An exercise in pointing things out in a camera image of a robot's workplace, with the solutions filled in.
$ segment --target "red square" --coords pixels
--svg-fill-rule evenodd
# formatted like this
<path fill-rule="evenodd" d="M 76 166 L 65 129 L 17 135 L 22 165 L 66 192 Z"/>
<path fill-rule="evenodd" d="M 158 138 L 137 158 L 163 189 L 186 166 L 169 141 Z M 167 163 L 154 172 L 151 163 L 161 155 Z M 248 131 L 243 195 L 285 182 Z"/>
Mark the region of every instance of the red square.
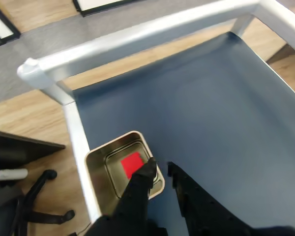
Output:
<path fill-rule="evenodd" d="M 126 173 L 128 179 L 131 179 L 133 173 L 135 173 L 141 166 L 143 166 L 143 161 L 138 152 L 135 152 L 121 161 L 124 172 Z"/>

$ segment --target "metal tin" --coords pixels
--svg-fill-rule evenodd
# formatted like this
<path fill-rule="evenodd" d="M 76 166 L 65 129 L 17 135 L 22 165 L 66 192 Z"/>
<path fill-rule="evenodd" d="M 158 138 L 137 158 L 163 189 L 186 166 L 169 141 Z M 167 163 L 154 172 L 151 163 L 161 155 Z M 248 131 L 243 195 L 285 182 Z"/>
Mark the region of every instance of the metal tin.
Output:
<path fill-rule="evenodd" d="M 102 214 L 111 214 L 122 196 L 129 179 L 121 160 L 135 152 L 140 154 L 144 163 L 152 157 L 143 135 L 138 131 L 122 135 L 87 154 L 86 166 Z M 149 199 L 160 194 L 164 187 L 163 175 L 157 167 Z"/>

